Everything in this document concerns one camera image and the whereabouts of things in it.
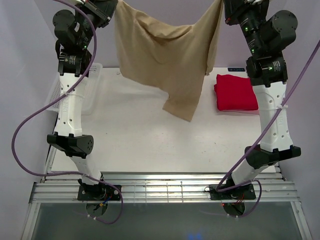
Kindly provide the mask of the beige t shirt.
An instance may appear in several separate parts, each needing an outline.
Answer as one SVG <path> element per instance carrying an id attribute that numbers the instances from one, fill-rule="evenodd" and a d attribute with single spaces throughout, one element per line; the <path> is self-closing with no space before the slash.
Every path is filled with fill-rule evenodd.
<path id="1" fill-rule="evenodd" d="M 114 20 L 121 74 L 166 92 L 163 109 L 190 122 L 215 65 L 223 9 L 215 0 L 195 24 L 173 26 L 120 0 Z"/>

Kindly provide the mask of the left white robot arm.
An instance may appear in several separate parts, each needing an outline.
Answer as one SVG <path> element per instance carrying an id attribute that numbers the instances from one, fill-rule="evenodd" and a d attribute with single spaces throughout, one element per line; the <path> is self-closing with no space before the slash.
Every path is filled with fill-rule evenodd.
<path id="1" fill-rule="evenodd" d="M 94 138 L 83 134 L 82 106 L 93 56 L 88 46 L 98 28 L 107 26 L 115 12 L 116 0 L 81 0 L 79 11 L 63 9 L 52 19 L 57 38 L 55 48 L 58 58 L 60 95 L 58 120 L 47 142 L 69 157 L 78 172 L 81 193 L 94 200 L 102 200 L 107 187 L 101 183 L 103 174 L 89 159 L 94 148 Z"/>

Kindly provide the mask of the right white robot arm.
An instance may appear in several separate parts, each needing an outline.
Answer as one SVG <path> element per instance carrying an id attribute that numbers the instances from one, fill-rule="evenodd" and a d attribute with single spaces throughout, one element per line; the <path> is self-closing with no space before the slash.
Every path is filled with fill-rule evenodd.
<path id="1" fill-rule="evenodd" d="M 245 149 L 216 191 L 237 199 L 263 170 L 280 161 L 299 157 L 287 119 L 287 63 L 283 50 L 296 40 L 297 17 L 288 10 L 266 19 L 268 0 L 224 1 L 225 23 L 239 25 L 250 50 L 246 72 L 258 103 L 261 135 Z"/>

